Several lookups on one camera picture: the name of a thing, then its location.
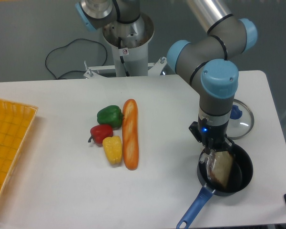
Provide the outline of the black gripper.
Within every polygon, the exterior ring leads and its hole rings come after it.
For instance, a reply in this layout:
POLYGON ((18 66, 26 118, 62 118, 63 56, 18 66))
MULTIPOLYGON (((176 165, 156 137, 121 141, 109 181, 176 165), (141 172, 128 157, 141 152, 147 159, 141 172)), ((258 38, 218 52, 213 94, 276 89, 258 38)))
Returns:
POLYGON ((190 132, 195 139, 205 147, 204 152, 210 154, 211 150, 216 152, 230 151, 234 141, 227 137, 228 122, 222 125, 211 124, 207 118, 198 118, 189 126, 190 132))

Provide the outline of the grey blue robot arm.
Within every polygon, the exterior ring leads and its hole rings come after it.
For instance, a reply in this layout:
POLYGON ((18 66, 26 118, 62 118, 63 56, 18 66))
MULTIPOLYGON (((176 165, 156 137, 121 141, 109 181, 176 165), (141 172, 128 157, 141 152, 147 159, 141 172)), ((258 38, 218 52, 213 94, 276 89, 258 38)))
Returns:
MULTIPOLYGON (((175 42, 166 61, 200 96, 192 134, 205 153, 226 151, 233 145, 226 130, 239 76, 230 60, 255 45, 257 29, 248 19, 236 19, 221 0, 189 0, 187 5, 207 37, 197 44, 175 42)), ((139 1, 81 0, 75 8, 88 30, 102 29, 112 46, 117 76, 147 75, 147 55, 138 50, 151 40, 154 28, 139 1)))

